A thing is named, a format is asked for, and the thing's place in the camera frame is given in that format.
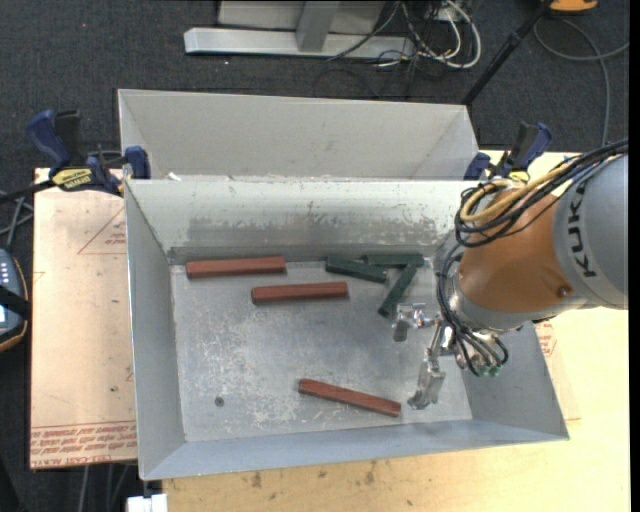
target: metal stand base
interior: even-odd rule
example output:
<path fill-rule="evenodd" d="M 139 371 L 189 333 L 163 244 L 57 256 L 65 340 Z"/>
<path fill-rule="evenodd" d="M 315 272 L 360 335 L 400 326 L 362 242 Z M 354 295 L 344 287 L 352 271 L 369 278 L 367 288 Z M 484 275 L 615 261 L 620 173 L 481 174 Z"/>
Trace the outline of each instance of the metal stand base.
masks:
<path fill-rule="evenodd" d="M 289 55 L 294 57 L 332 57 L 355 46 L 365 36 L 328 34 L 321 50 L 301 51 L 296 32 L 239 30 L 227 28 L 193 28 L 184 34 L 188 54 Z M 404 37 L 372 37 L 349 54 L 350 58 L 396 59 L 400 53 L 411 54 L 413 43 Z"/>

